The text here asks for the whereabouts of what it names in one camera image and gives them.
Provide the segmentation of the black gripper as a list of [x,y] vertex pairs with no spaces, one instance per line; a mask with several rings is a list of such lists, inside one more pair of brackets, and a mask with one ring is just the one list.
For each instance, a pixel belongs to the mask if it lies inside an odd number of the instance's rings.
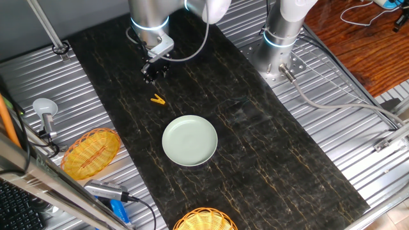
[[144,81],[149,84],[157,79],[157,72],[160,72],[163,78],[167,77],[169,71],[169,62],[164,59],[158,59],[154,62],[148,59],[143,67],[141,73],[144,75]]

